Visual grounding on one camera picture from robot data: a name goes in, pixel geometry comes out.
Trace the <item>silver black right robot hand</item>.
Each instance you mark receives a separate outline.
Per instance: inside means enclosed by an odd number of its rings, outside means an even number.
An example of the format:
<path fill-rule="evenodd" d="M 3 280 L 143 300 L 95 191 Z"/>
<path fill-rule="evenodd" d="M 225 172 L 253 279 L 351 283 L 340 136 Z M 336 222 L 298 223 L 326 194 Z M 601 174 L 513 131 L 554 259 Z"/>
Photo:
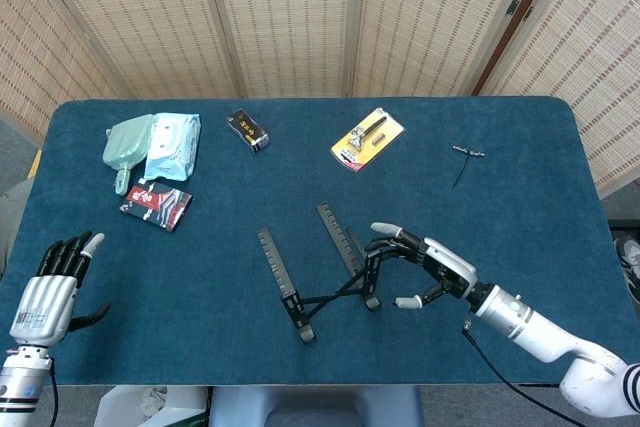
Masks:
<path fill-rule="evenodd" d="M 373 254 L 374 258 L 380 261 L 404 258 L 422 267 L 436 280 L 436 284 L 422 294 L 397 297 L 394 300 L 396 307 L 405 310 L 421 309 L 445 294 L 464 299 L 477 284 L 475 267 L 438 241 L 428 237 L 420 238 L 398 225 L 385 222 L 373 222 L 370 228 L 382 235 L 365 247 L 367 252 L 380 250 L 379 254 Z"/>

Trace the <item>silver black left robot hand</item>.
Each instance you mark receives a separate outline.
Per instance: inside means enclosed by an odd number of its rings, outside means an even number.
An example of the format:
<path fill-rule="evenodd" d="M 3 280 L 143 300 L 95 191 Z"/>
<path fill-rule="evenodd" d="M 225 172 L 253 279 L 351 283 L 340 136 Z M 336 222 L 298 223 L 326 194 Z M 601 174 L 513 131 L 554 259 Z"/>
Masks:
<path fill-rule="evenodd" d="M 73 315 L 78 291 L 104 239 L 103 233 L 86 231 L 47 248 L 22 293 L 10 328 L 17 344 L 51 348 L 67 333 L 92 326 L 107 315 L 110 303 L 85 316 Z"/>

